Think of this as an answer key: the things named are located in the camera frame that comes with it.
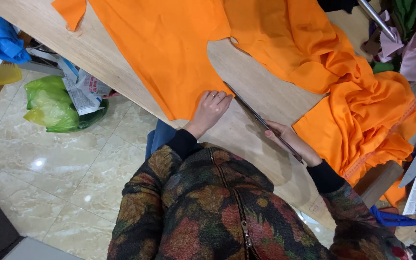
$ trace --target scissor blade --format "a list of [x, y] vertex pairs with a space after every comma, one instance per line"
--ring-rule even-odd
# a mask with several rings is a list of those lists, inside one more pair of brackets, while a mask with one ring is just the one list
[[234, 94], [235, 94], [235, 99], [242, 105], [242, 106], [244, 106], [251, 114], [253, 114], [253, 116], [256, 118], [256, 120], [258, 120], [266, 129], [268, 129], [269, 128], [269, 125], [261, 118], [261, 116], [258, 114], [258, 113], [256, 113], [252, 108], [251, 108], [251, 106], [248, 104], [248, 103], [246, 103], [246, 101], [227, 83], [227, 82], [225, 82], [225, 81], [223, 81], [224, 82], [224, 84], [226, 85], [226, 86], [228, 86], [229, 87], [229, 89], [232, 91], [232, 92], [234, 92]]

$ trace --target woman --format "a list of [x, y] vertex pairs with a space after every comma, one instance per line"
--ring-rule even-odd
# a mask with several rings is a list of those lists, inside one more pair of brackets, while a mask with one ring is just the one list
[[[289, 127], [267, 121], [303, 157], [337, 224], [330, 250], [251, 163], [197, 145], [231, 100], [223, 91], [207, 91], [183, 129], [160, 121], [149, 134], [149, 157], [122, 192], [108, 259], [378, 260], [403, 252], [351, 186]], [[271, 131], [265, 134], [284, 148]]]

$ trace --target zipper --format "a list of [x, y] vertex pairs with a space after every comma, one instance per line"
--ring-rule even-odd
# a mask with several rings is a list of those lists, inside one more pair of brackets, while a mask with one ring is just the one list
[[[213, 151], [212, 151], [211, 147], [208, 150], [209, 150], [209, 155], [210, 155], [210, 158], [211, 158], [211, 163], [216, 165], [215, 157], [213, 155]], [[218, 169], [218, 171], [221, 175], [221, 179], [222, 179], [222, 182], [223, 182], [224, 186], [226, 188], [228, 188], [229, 190], [232, 190], [234, 192], [235, 202], [237, 203], [237, 206], [239, 207], [240, 226], [242, 227], [243, 236], [245, 238], [246, 260], [250, 260], [250, 253], [255, 257], [255, 259], [261, 260], [261, 258], [259, 258], [259, 256], [258, 256], [255, 248], [253, 247], [253, 244], [251, 243], [250, 234], [248, 233], [248, 223], [246, 221], [245, 210], [243, 208], [242, 201], [240, 200], [239, 192], [235, 188], [231, 188], [228, 185], [228, 181], [226, 180], [226, 176], [225, 176], [224, 171], [222, 170], [222, 168], [220, 166], [217, 166], [217, 165], [216, 165], [216, 168]]]

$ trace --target black cuff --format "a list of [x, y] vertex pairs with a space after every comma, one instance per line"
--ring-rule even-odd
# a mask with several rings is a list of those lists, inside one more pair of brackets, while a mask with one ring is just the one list
[[166, 143], [182, 160], [185, 160], [190, 155], [196, 144], [197, 139], [185, 129], [179, 129], [173, 139]]
[[325, 160], [315, 167], [306, 167], [306, 169], [311, 175], [311, 178], [317, 187], [317, 191], [322, 194], [337, 191], [344, 185], [344, 182], [346, 182], [346, 180], [338, 175]]

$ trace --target patterned sweater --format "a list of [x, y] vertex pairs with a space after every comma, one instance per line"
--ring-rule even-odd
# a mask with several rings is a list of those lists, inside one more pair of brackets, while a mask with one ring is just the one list
[[195, 144], [179, 130], [126, 183], [107, 259], [394, 260], [404, 248], [325, 161], [308, 172], [337, 224], [330, 249], [251, 163]]

